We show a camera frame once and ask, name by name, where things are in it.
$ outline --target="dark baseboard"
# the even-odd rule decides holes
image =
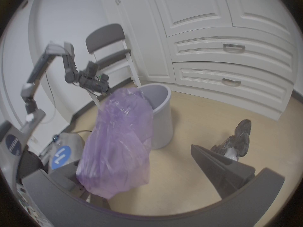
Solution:
[[[293,90],[291,96],[297,99],[301,104],[303,104],[303,96],[297,91]]]
[[[130,83],[130,82],[132,82],[132,80],[131,80],[131,78],[128,78],[128,79],[124,80],[123,82],[119,83],[118,85],[114,86],[114,87],[112,88],[112,91],[115,91],[115,90],[117,90],[118,88],[124,87],[125,85],[127,85],[127,84]],[[99,100],[102,100],[102,99],[104,99],[104,98],[106,98],[106,97],[107,97],[107,95],[106,95],[106,96],[100,95],[100,96],[98,97],[98,99],[99,99]],[[78,119],[81,115],[83,115],[86,111],[88,111],[89,109],[91,109],[91,108],[92,108],[93,106],[95,106],[95,105],[96,105],[96,104],[95,104],[93,101],[91,101],[91,102],[89,102],[88,104],[86,104],[83,108],[81,108],[78,112],[76,112],[76,113],[72,116],[70,124],[69,124],[62,132],[69,133],[69,132],[73,131],[74,128],[75,128],[75,126],[76,126],[76,121],[77,121],[77,119]]]

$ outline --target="dark blue round logo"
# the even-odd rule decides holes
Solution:
[[[18,138],[12,134],[6,137],[6,146],[10,153],[19,156],[21,152],[21,143]]]
[[[53,161],[51,163],[52,169],[57,169],[63,166],[71,156],[71,149],[69,146],[60,147],[53,157]]]

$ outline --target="chair seat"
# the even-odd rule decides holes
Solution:
[[[123,60],[126,58],[126,53],[131,54],[131,49],[121,50],[114,54],[111,54],[107,57],[104,57],[103,59],[96,62],[96,64],[99,66],[98,69],[101,70],[104,67],[107,67],[117,61]]]

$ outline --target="purple plastic bag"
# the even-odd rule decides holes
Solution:
[[[110,199],[149,183],[153,110],[137,88],[116,90],[98,109],[77,179],[89,192]]]

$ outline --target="chair backrest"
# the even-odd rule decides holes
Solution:
[[[87,50],[90,54],[109,44],[124,40],[125,35],[121,25],[110,24],[92,32],[85,40]]]

